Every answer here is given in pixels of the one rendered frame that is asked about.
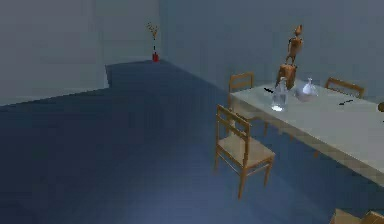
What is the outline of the tall clear glass bottle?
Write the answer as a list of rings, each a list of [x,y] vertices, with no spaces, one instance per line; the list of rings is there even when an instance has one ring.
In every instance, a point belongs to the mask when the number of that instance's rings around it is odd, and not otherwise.
[[[287,105],[287,98],[286,78],[281,77],[273,92],[271,109],[277,112],[284,111]]]

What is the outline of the pale grey dining table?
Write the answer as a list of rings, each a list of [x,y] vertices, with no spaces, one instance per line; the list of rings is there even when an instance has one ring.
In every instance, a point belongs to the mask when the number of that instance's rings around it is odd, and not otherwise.
[[[284,111],[271,109],[269,84],[232,94],[261,112],[260,118],[384,187],[384,112],[375,103],[317,88],[318,96],[308,102],[294,94]],[[340,106],[339,103],[354,100]]]

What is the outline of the wooden dining chair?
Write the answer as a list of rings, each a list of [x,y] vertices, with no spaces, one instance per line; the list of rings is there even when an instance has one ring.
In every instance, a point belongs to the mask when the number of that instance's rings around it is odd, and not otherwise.
[[[267,185],[275,153],[254,139],[251,124],[230,109],[218,104],[215,118],[214,169],[222,160],[239,176],[238,199],[241,199],[249,176],[264,170],[264,185]]]
[[[384,215],[368,211],[363,217],[357,217],[344,210],[336,209],[329,224],[384,224]]]
[[[261,112],[256,108],[252,108],[245,102],[238,102],[233,99],[232,93],[251,89],[254,87],[254,73],[245,72],[239,74],[233,74],[230,76],[228,84],[228,106],[229,109],[234,111],[239,117],[250,122],[260,118]]]
[[[363,87],[333,77],[328,78],[325,88],[356,98],[362,98],[365,92]]]

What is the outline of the red vase with dry twigs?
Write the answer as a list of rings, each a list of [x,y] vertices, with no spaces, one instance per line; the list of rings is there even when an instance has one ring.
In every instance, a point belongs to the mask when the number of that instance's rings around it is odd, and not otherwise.
[[[153,40],[152,61],[153,62],[158,62],[159,61],[159,55],[157,54],[156,40],[157,40],[157,34],[158,34],[158,31],[159,31],[159,28],[158,28],[157,25],[154,25],[151,22],[147,23],[146,28],[151,33],[152,40]]]

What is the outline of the orange wooden figure statue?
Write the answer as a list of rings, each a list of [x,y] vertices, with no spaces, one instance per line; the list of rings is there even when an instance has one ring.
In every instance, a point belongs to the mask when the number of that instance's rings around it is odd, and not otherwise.
[[[294,36],[289,39],[287,45],[288,55],[286,56],[285,63],[279,67],[276,85],[279,84],[282,77],[286,78],[286,87],[288,90],[292,89],[295,84],[297,65],[295,64],[296,56],[301,51],[303,39],[300,37],[303,31],[303,25],[300,24],[295,28]]]

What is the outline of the round clear glass flask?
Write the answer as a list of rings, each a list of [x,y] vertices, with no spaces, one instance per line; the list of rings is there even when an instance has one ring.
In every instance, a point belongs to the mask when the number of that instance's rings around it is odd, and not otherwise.
[[[298,86],[295,89],[295,96],[301,102],[308,102],[318,96],[315,85],[312,79],[309,78],[305,85]]]

